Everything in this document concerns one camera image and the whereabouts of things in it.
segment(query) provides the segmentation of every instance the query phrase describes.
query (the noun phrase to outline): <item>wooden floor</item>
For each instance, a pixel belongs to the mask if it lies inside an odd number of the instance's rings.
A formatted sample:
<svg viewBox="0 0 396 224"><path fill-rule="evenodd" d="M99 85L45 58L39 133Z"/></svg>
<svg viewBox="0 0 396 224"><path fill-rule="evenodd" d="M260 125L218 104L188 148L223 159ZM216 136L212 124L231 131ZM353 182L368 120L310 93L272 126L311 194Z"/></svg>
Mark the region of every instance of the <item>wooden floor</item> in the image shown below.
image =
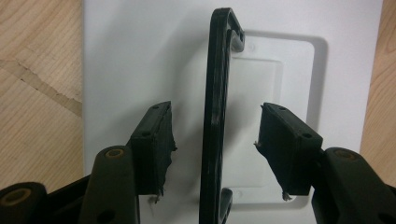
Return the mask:
<svg viewBox="0 0 396 224"><path fill-rule="evenodd" d="M80 0L0 1L0 189L82 177ZM361 153L396 186L396 1L385 0Z"/></svg>

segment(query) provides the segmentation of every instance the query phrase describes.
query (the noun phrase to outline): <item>black plastic bar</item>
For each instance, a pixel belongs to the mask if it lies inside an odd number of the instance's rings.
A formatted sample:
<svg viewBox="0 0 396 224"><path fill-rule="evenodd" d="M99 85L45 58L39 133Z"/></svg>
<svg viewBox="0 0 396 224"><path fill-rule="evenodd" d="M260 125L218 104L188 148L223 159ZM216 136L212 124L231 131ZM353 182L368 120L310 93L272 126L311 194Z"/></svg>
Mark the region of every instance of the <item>black plastic bar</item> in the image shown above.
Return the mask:
<svg viewBox="0 0 396 224"><path fill-rule="evenodd" d="M225 223L233 201L221 190L222 149L231 50L245 46L244 31L231 8L216 9L210 21L207 54L200 224Z"/></svg>

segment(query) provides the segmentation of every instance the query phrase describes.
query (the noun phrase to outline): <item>wood grain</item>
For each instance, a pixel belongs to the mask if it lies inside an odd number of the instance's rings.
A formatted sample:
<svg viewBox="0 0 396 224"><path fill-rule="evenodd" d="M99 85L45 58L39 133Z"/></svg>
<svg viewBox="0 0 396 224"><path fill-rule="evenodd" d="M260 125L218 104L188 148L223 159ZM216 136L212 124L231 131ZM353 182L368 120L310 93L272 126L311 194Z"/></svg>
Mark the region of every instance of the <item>wood grain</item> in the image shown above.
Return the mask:
<svg viewBox="0 0 396 224"><path fill-rule="evenodd" d="M364 123L361 154L396 186L396 1L385 0Z"/></svg>
<svg viewBox="0 0 396 224"><path fill-rule="evenodd" d="M81 0L0 1L0 189L82 177ZM361 153L396 186L396 1L385 0Z"/></svg>
<svg viewBox="0 0 396 224"><path fill-rule="evenodd" d="M82 177L81 1L0 2L0 189Z"/></svg>

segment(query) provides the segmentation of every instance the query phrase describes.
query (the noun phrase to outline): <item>wooden table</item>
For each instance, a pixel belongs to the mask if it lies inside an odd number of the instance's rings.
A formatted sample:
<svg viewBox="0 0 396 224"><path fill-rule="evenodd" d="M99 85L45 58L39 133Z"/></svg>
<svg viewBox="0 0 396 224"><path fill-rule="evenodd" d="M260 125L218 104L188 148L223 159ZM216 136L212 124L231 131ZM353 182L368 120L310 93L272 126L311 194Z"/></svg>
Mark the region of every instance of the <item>wooden table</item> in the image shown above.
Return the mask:
<svg viewBox="0 0 396 224"><path fill-rule="evenodd" d="M82 177L80 0L0 3L0 189ZM396 186L396 1L385 0L361 153Z"/></svg>

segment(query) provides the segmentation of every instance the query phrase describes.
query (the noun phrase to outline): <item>black bracket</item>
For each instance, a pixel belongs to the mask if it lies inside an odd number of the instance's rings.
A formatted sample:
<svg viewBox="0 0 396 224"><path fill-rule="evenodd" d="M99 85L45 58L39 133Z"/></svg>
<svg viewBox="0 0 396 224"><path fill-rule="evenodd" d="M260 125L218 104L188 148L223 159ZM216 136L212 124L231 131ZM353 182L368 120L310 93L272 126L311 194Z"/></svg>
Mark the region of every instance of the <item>black bracket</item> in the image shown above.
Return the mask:
<svg viewBox="0 0 396 224"><path fill-rule="evenodd" d="M222 149L231 50L241 52L245 34L231 8L216 9L210 21L207 53L204 142L199 223L225 223L233 202L221 189Z"/></svg>

